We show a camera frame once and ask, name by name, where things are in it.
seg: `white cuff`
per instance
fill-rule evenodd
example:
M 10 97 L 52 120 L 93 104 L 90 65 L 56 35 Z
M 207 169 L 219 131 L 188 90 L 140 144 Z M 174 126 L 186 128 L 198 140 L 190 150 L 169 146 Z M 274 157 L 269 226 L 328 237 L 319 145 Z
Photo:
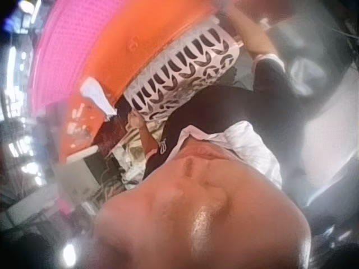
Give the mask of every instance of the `white cuff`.
M 270 54 L 266 54 L 266 55 L 260 54 L 254 59 L 253 66 L 252 66 L 253 74 L 255 74 L 257 64 L 264 59 L 271 59 L 273 61 L 276 61 L 283 68 L 283 71 L 286 72 L 283 61 L 281 59 L 279 59 L 279 57 L 277 55 L 270 53 Z

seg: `man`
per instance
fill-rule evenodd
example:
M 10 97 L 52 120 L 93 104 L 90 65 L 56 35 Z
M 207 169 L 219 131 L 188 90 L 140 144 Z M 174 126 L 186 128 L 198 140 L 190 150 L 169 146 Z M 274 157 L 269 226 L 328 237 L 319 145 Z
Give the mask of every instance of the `man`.
M 148 160 L 144 181 L 98 216 L 103 268 L 307 266 L 308 223 L 281 191 L 296 173 L 300 109 L 266 34 L 233 5 L 223 11 L 254 59 L 254 91 L 204 89 L 168 118 L 160 144 L 131 112 Z

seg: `fluorescent light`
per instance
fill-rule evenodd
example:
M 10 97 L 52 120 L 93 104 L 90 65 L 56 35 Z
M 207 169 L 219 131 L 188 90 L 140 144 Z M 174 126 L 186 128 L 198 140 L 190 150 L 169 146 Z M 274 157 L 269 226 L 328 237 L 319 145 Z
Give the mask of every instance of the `fluorescent light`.
M 15 58 L 16 58 L 16 48 L 11 47 L 9 51 L 9 61 L 7 62 L 7 90 L 12 91 L 13 88 L 13 73 L 15 70 Z
M 62 252 L 63 260 L 65 261 L 66 267 L 73 267 L 76 264 L 76 253 L 75 248 L 72 244 L 65 246 Z
M 44 184 L 43 180 L 41 179 L 41 177 L 35 177 L 35 182 L 37 185 L 42 186 Z
M 30 136 L 25 136 L 24 140 L 25 140 L 26 144 L 29 144 L 31 142 L 31 137 Z
M 36 17 L 39 13 L 39 9 L 40 9 L 40 6 L 41 6 L 41 0 L 38 0 L 36 2 L 36 5 L 35 5 L 35 10 L 34 10 L 34 13 L 33 13 L 33 16 L 31 17 L 31 23 L 33 24 L 36 20 Z
M 18 3 L 19 8 L 24 11 L 25 13 L 28 14 L 33 14 L 34 13 L 34 5 L 28 1 L 20 1 Z
M 14 157 L 18 157 L 19 153 L 17 152 L 17 150 L 15 149 L 15 146 L 13 145 L 13 143 L 9 144 L 9 149 L 11 151 L 12 156 Z

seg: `light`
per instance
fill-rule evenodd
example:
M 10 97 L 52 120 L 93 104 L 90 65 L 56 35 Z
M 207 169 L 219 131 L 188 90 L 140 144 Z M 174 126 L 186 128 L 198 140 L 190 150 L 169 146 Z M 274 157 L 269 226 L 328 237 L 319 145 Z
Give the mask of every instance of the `light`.
M 35 5 L 35 9 L 34 9 L 34 13 L 33 13 L 33 16 L 31 17 L 31 23 L 33 24 L 36 20 L 36 17 L 39 13 L 39 9 L 40 9 L 40 6 L 41 6 L 41 0 L 38 0 L 36 2 L 36 5 Z
M 30 137 L 30 136 L 25 136 L 25 137 L 24 137 L 24 141 L 25 141 L 26 144 L 30 144 L 30 142 L 31 142 L 31 137 Z
M 73 267 L 76 264 L 76 253 L 72 244 L 65 246 L 62 252 L 62 257 L 66 267 Z
M 35 182 L 38 186 L 42 186 L 44 184 L 43 180 L 41 179 L 41 177 L 35 177 Z
M 11 151 L 12 156 L 14 157 L 18 157 L 19 153 L 17 152 L 17 150 L 15 149 L 15 146 L 13 145 L 13 143 L 9 144 L 9 149 Z
M 24 173 L 36 175 L 39 172 L 39 166 L 37 163 L 28 163 L 21 168 Z
M 9 51 L 9 61 L 7 62 L 7 82 L 6 82 L 7 90 L 11 90 L 11 91 L 13 88 L 13 73 L 15 70 L 15 58 L 16 58 L 16 48 L 11 47 Z
M 341 236 L 338 237 L 338 240 L 343 241 L 345 238 L 347 238 L 349 235 L 351 235 L 352 232 L 353 232 L 352 230 L 345 232 L 344 234 L 342 234 Z
M 28 1 L 20 1 L 18 3 L 19 8 L 24 11 L 25 13 L 28 14 L 33 14 L 34 13 L 34 5 Z

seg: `white lattice panel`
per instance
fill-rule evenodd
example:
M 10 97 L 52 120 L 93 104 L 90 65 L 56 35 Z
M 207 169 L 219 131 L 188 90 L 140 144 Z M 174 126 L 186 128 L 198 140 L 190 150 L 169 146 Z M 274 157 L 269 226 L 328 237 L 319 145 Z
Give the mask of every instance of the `white lattice panel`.
M 238 44 L 217 23 L 212 17 L 184 33 L 126 89 L 125 98 L 146 120 L 169 116 L 233 66 Z

